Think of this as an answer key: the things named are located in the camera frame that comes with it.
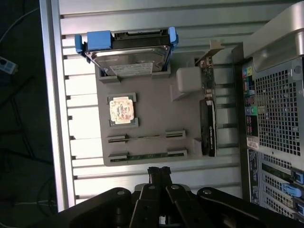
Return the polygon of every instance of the metal grille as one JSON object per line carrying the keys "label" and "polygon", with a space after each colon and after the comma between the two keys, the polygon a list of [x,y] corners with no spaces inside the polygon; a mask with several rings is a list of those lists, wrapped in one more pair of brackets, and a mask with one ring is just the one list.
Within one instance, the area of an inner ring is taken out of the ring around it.
{"label": "metal grille", "polygon": [[301,156],[296,87],[288,71],[257,79],[256,95],[260,145]]}
{"label": "metal grille", "polygon": [[270,156],[270,155],[263,154],[263,159],[265,161],[271,162],[273,164],[282,166],[282,167],[287,168],[287,169],[290,169],[290,167],[291,167],[291,163],[290,162],[283,161],[281,159],[275,158],[275,157]]}
{"label": "metal grille", "polygon": [[263,175],[263,181],[270,184],[271,186],[281,190],[281,183],[267,175]]}
{"label": "metal grille", "polygon": [[290,199],[288,199],[285,196],[283,196],[282,194],[274,191],[273,189],[265,186],[265,192],[267,194],[269,194],[270,196],[272,196],[273,198],[275,198],[277,201],[283,203],[284,205],[286,205],[290,208],[293,207],[293,202]]}
{"label": "metal grille", "polygon": [[278,213],[285,215],[287,217],[290,218],[294,218],[292,213],[290,213],[289,211],[287,211],[286,209],[282,208],[280,205],[278,205],[276,202],[274,202],[273,200],[271,200],[268,197],[264,198],[264,202],[267,203],[269,206],[271,206],[274,210],[276,210]]}

